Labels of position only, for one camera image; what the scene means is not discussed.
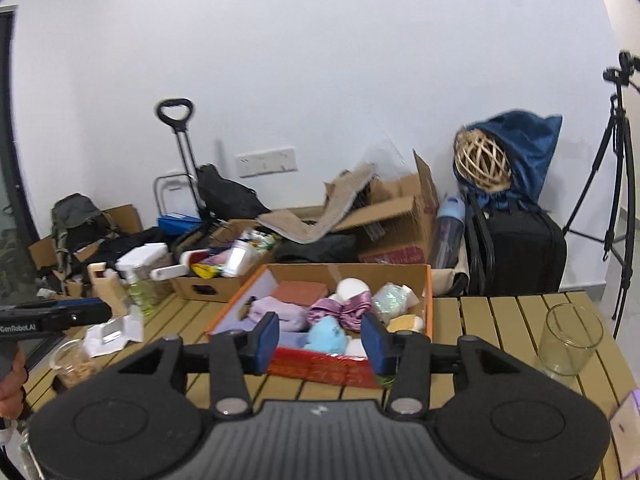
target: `blue satin cloth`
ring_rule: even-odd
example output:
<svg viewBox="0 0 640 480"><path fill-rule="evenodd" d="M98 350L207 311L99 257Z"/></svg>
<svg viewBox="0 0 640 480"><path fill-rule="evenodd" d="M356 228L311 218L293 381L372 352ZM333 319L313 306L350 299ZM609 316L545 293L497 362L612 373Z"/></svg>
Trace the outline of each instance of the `blue satin cloth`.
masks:
<svg viewBox="0 0 640 480"><path fill-rule="evenodd" d="M562 116L539 117L524 110L511 110L486 121L472 123L467 130L482 130L491 134L504 150L511 165L511 188L487 193L462 177L453 164L457 180L475 192L480 207L489 203L498 209L508 208L508 199L523 207L537 206L546 173L556 150Z"/></svg>

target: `finger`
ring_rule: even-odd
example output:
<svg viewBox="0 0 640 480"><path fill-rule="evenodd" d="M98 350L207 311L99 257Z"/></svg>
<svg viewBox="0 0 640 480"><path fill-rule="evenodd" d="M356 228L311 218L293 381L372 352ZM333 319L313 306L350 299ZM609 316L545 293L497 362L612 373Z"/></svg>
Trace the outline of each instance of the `finger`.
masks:
<svg viewBox="0 0 640 480"><path fill-rule="evenodd" d="M22 351L22 348L18 347L18 353L15 355L12 368L14 372L19 372L21 368L24 368L24 364L27 362L27 356Z"/></svg>
<svg viewBox="0 0 640 480"><path fill-rule="evenodd" d="M18 418L22 413L23 398L22 392L20 391L7 399L0 400L0 416L2 416L2 418L8 418L9 420Z"/></svg>
<svg viewBox="0 0 640 480"><path fill-rule="evenodd" d="M21 386L27 380L27 370L21 368L17 372L11 372L0 381L0 399L6 399L20 391Z"/></svg>

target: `silver screw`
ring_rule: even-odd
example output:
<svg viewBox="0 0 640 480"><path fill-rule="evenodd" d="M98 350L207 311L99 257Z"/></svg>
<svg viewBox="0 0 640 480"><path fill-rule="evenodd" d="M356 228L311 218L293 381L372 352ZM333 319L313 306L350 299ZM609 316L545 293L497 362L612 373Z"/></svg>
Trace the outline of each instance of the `silver screw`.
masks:
<svg viewBox="0 0 640 480"><path fill-rule="evenodd" d="M422 409L422 403L413 397L399 397L391 403L391 409L400 415L414 415Z"/></svg>
<svg viewBox="0 0 640 480"><path fill-rule="evenodd" d="M227 397L216 402L216 410L223 415L238 415L245 412L249 405L237 397Z"/></svg>

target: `woven rattan ball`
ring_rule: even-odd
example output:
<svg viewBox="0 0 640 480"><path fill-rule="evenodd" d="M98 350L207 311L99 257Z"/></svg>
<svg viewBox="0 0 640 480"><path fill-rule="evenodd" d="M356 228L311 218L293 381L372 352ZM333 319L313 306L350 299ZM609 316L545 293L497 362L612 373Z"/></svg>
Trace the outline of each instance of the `woven rattan ball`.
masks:
<svg viewBox="0 0 640 480"><path fill-rule="evenodd" d="M460 175L480 189L495 193L511 187L511 167L507 156L486 133L460 128L454 151Z"/></svg>

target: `grey backpack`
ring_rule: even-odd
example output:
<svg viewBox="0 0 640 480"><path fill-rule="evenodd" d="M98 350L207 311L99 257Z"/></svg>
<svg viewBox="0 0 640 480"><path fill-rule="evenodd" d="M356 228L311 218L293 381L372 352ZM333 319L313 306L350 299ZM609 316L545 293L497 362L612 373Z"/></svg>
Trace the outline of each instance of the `grey backpack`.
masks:
<svg viewBox="0 0 640 480"><path fill-rule="evenodd" d="M51 210L51 239L63 294L66 293L65 280L82 271L75 253L119 235L111 217L100 211L89 197L74 193L56 202Z"/></svg>

